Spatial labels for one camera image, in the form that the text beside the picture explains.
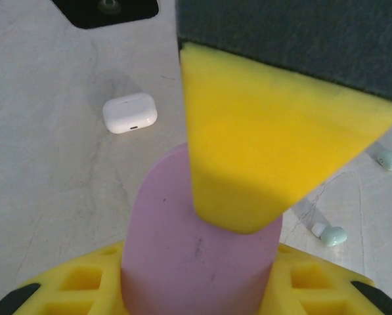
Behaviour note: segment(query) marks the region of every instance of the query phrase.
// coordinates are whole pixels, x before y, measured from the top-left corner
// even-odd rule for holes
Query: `pink cylinder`
[[[279,217],[240,235],[200,219],[188,150],[177,147],[152,168],[134,204],[121,263],[126,308],[130,315],[255,314],[281,228]]]

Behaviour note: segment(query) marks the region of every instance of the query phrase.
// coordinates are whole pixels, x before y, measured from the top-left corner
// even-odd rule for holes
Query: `white floor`
[[[49,1],[0,0],[0,298],[121,240],[149,167],[185,142],[173,1],[151,20],[79,30]],[[102,105],[150,93],[158,122],[110,134]],[[392,149],[392,130],[380,141]],[[325,248],[305,226],[346,229]],[[282,241],[373,278],[392,296],[392,173],[368,154],[284,215]]]

